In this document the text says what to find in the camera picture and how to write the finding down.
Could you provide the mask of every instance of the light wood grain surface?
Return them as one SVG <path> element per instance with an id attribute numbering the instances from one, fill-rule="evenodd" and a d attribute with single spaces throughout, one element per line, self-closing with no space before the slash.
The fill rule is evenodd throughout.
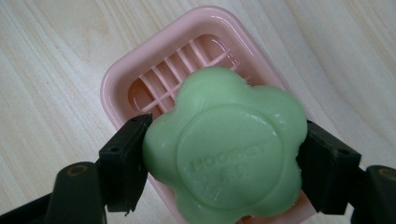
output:
<path id="1" fill-rule="evenodd" d="M 0 214 L 49 193 L 66 165 L 96 161 L 115 133 L 100 103 L 107 68 L 205 5 L 246 26 L 310 118 L 363 155 L 361 167 L 396 167 L 394 0 L 0 1 Z M 175 223 L 150 184 L 134 214 L 107 219 Z"/>

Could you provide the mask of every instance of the wooden surface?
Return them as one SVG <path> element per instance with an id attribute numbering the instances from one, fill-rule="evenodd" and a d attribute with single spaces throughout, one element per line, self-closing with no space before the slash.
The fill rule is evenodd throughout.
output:
<path id="1" fill-rule="evenodd" d="M 0 214 L 49 193 L 66 165 L 97 159 L 115 133 L 99 95 L 107 68 L 203 5 L 246 26 L 310 118 L 357 149 L 362 167 L 396 167 L 393 0 L 0 1 Z M 150 184 L 135 214 L 107 218 L 175 223 Z"/>

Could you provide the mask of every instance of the soap bar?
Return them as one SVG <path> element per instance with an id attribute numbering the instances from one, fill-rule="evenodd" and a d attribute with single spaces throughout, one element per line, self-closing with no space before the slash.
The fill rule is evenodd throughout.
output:
<path id="1" fill-rule="evenodd" d="M 148 128 L 143 157 L 175 192 L 186 220 L 231 224 L 293 206 L 302 185 L 295 158 L 306 132 L 304 110 L 289 93 L 207 67 L 183 82 L 175 107 Z"/>

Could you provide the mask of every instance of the soap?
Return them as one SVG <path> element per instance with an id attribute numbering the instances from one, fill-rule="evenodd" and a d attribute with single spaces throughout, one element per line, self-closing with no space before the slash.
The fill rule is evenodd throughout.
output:
<path id="1" fill-rule="evenodd" d="M 306 133 L 304 109 L 291 94 L 207 67 L 183 82 L 175 107 L 150 125 L 143 158 L 187 221 L 231 224 L 294 205 L 302 185 L 295 158 Z"/>

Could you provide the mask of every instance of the pink soap dish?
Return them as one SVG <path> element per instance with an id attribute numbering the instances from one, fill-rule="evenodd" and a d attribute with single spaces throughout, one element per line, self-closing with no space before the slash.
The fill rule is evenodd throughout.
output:
<path id="1" fill-rule="evenodd" d="M 213 65 L 234 70 L 250 85 L 286 89 L 234 15 L 219 7 L 198 7 L 108 69 L 101 87 L 102 106 L 117 130 L 140 114 L 150 112 L 156 119 L 172 109 L 177 90 L 189 74 Z M 177 211 L 172 190 L 152 176 L 148 179 L 178 223 L 187 223 Z M 284 215 L 254 217 L 245 223 L 300 223 L 314 213 L 302 193 Z"/>

